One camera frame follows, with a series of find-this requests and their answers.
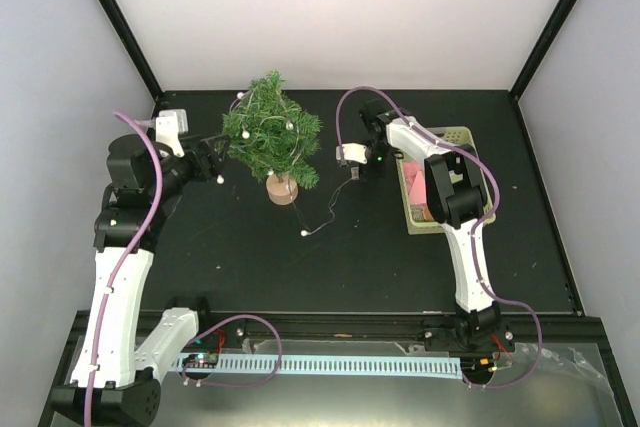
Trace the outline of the yellow-green plastic basket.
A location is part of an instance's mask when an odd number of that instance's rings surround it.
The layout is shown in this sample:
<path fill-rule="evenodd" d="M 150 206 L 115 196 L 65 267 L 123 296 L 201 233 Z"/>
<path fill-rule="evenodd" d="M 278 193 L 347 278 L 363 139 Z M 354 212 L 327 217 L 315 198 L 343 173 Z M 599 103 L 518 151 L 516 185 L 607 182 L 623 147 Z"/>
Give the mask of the yellow-green plastic basket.
<path fill-rule="evenodd" d="M 436 127 L 431 130 L 440 139 L 457 146 L 470 145 L 475 147 L 471 131 L 464 126 Z M 409 235 L 443 234 L 441 226 L 431 218 L 426 218 L 424 208 L 426 204 L 412 204 L 410 193 L 415 179 L 416 167 L 414 159 L 400 151 L 396 156 L 396 168 L 398 174 L 401 199 L 404 208 L 407 231 Z"/>

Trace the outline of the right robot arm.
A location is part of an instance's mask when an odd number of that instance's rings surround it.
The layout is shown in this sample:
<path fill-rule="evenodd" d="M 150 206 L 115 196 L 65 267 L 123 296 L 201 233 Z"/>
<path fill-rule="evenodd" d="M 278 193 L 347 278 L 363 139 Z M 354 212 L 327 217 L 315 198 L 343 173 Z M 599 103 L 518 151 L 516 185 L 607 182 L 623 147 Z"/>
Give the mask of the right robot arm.
<path fill-rule="evenodd" d="M 417 161 L 426 186 L 426 207 L 444 231 L 455 277 L 454 335 L 464 350 L 477 350 L 494 334 L 501 321 L 492 288 L 482 239 L 489 196 L 481 168 L 471 160 L 469 144 L 447 142 L 421 126 L 415 117 L 402 118 L 369 100 L 359 111 L 370 139 L 357 159 L 366 172 L 385 157 L 402 154 Z"/>

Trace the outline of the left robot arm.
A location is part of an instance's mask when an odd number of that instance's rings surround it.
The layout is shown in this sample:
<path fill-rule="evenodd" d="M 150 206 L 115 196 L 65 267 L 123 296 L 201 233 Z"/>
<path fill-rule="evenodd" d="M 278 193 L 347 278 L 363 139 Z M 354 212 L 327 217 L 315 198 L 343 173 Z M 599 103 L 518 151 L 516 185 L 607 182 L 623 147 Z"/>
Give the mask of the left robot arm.
<path fill-rule="evenodd" d="M 148 426 L 181 350 L 213 338 L 215 323 L 204 314 L 206 302 L 198 302 L 165 310 L 136 341 L 161 230 L 188 183 L 223 182 L 229 147 L 223 135 L 170 141 L 129 134 L 111 142 L 111 182 L 94 223 L 96 280 L 86 336 L 69 381 L 51 391 L 55 412 L 82 426 Z"/>

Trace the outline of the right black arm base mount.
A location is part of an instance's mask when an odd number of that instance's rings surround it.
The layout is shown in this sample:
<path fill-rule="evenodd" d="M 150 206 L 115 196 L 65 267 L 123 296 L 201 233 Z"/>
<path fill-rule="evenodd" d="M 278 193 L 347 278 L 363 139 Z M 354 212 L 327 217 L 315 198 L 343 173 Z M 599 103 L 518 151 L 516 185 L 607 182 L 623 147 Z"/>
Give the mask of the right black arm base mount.
<path fill-rule="evenodd" d="M 491 353 L 501 348 L 507 352 L 515 351 L 514 342 L 505 337 L 507 329 L 498 324 L 479 331 L 466 332 L 453 318 L 440 318 L 431 322 L 423 320 L 417 334 L 417 340 L 428 351 L 447 351 L 449 353 Z"/>

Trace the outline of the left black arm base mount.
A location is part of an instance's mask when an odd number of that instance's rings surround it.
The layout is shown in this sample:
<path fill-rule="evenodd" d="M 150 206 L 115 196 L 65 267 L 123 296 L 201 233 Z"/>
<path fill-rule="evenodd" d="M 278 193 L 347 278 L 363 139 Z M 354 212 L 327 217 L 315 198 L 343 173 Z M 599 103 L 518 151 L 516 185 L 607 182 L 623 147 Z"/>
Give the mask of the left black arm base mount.
<path fill-rule="evenodd" d="M 215 324 L 208 299 L 205 296 L 174 297 L 169 306 L 188 307 L 196 312 L 198 327 L 195 336 L 203 334 Z M 218 328 L 188 344 L 186 351 L 175 362 L 175 370 L 183 377 L 184 384 L 188 385 L 193 382 L 196 387 L 201 387 L 204 381 L 208 381 L 213 370 L 218 366 L 225 344 L 226 331 L 224 328 Z"/>

